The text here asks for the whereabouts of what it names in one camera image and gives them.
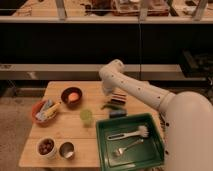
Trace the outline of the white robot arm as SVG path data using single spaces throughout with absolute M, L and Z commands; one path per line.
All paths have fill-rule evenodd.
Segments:
M 171 91 L 123 74 L 115 59 L 99 70 L 103 92 L 118 87 L 165 117 L 165 171 L 213 171 L 213 105 L 203 95 Z

